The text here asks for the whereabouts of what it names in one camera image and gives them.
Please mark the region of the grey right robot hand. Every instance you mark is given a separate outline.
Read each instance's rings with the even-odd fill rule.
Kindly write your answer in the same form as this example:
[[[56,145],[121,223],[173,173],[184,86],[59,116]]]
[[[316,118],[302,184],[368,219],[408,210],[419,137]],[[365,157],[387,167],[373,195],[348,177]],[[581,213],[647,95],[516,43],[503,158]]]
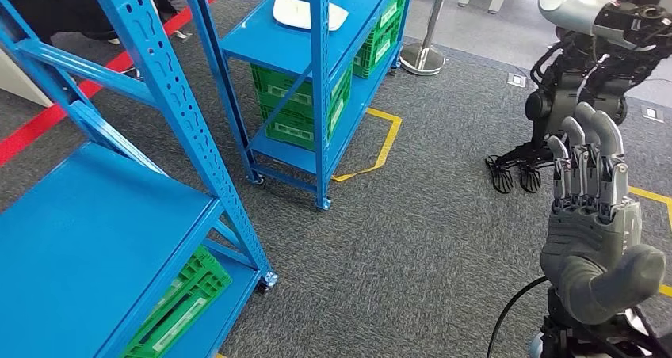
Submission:
[[[540,254],[564,309],[597,325],[659,293],[665,254],[641,242],[640,203],[629,197],[620,129],[586,102],[563,119],[569,145],[552,136],[554,200]]]

